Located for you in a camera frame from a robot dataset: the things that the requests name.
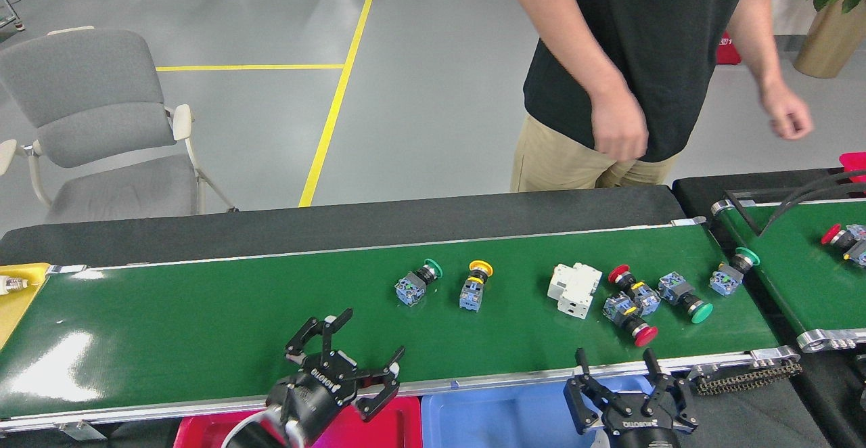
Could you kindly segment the person's left hand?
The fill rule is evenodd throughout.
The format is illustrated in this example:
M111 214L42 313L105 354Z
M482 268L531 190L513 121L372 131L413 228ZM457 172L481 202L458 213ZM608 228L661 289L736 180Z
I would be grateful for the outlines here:
M760 88L760 101L770 118L771 130L780 139L803 139L814 129L807 103L788 84L771 81Z

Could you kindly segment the person's right hand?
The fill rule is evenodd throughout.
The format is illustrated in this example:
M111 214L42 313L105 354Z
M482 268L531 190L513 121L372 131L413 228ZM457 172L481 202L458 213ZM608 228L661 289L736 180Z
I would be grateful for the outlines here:
M618 162L643 158L647 125L643 110L628 89L591 94L594 148Z

